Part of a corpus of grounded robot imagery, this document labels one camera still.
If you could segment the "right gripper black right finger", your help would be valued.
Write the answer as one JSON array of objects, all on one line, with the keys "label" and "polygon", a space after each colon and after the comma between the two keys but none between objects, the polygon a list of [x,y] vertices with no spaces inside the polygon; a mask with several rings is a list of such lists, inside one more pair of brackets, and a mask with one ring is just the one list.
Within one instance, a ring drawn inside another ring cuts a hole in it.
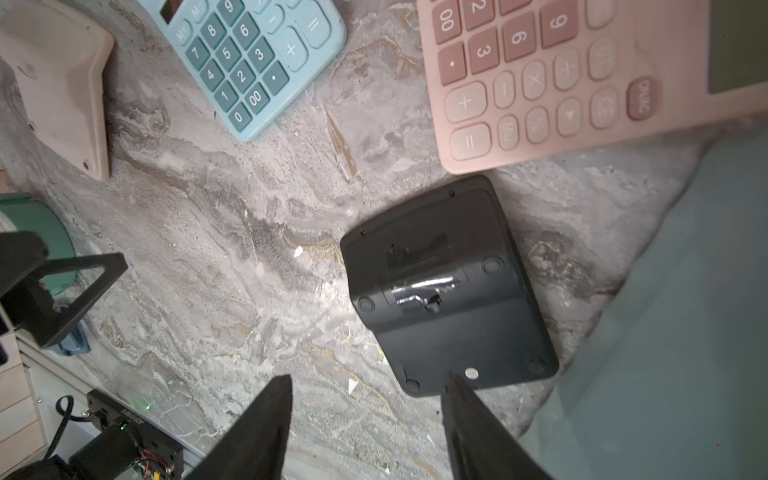
[{"label": "right gripper black right finger", "polygon": [[549,477],[462,377],[447,376],[441,408],[455,479]]}]

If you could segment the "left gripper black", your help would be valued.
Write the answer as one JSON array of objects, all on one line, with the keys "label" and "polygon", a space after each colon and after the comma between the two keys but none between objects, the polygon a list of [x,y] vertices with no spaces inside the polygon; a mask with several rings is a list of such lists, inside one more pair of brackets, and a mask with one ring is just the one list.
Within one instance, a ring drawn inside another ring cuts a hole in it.
[{"label": "left gripper black", "polygon": [[[10,320],[11,330],[26,330],[41,348],[60,343],[128,270],[122,253],[48,260],[45,244],[34,233],[17,232],[8,237],[21,243],[17,253],[20,272],[10,282],[9,289],[1,293],[1,307]],[[44,277],[99,268],[102,269],[100,276],[68,307],[54,308],[52,295],[41,284]]]}]

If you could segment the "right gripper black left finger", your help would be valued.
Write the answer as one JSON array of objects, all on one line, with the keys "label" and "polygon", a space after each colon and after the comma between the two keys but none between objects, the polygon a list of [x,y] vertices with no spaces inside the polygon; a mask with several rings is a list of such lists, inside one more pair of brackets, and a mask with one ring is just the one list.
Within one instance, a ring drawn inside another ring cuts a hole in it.
[{"label": "right gripper black left finger", "polygon": [[293,406],[289,375],[272,378],[189,479],[279,479]]}]

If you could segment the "teal plastic storage box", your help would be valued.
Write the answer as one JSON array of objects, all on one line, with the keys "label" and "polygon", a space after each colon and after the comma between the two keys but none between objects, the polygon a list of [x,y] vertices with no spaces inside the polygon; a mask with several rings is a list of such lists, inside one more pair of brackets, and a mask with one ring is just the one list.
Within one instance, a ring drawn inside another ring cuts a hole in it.
[{"label": "teal plastic storage box", "polygon": [[555,479],[767,475],[767,133],[718,141],[521,439]]}]

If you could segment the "pale pink calculator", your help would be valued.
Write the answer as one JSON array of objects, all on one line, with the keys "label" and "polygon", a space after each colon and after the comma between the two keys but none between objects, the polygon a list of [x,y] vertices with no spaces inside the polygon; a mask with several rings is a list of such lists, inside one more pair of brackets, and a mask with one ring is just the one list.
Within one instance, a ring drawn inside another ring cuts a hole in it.
[{"label": "pale pink calculator", "polygon": [[22,1],[1,19],[1,59],[44,145],[96,180],[110,176],[103,71],[114,37],[59,1]]}]

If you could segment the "teal calculator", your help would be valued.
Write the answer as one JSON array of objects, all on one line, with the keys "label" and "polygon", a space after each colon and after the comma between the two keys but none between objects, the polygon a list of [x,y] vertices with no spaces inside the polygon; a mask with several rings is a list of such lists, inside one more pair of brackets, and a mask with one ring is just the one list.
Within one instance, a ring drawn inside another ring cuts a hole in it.
[{"label": "teal calculator", "polygon": [[140,0],[230,133],[271,125],[343,49],[330,0]]}]

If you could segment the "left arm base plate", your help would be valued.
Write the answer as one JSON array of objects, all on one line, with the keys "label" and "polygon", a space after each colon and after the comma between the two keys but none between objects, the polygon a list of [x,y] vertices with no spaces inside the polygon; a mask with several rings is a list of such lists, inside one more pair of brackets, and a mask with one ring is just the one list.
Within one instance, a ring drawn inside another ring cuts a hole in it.
[{"label": "left arm base plate", "polygon": [[[57,400],[62,420],[44,457],[10,473],[10,479],[116,479],[129,470],[143,479],[182,477],[179,441],[101,390],[91,390],[86,400],[88,409],[81,416],[73,414],[73,396]],[[99,434],[64,460],[55,451],[71,423],[89,423]]]}]

